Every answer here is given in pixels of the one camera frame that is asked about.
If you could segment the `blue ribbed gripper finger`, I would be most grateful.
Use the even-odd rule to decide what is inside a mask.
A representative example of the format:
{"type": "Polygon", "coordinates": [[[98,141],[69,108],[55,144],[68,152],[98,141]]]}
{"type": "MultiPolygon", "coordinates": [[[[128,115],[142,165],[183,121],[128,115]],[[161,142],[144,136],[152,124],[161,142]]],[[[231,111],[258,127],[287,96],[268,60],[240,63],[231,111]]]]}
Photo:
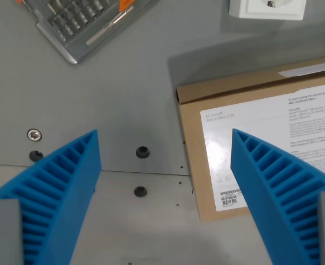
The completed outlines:
{"type": "Polygon", "coordinates": [[[101,170],[93,130],[0,188],[0,200],[20,204],[24,264],[70,263],[101,170]]]}
{"type": "Polygon", "coordinates": [[[237,129],[230,168],[272,263],[320,264],[317,205],[325,173],[237,129]]]}

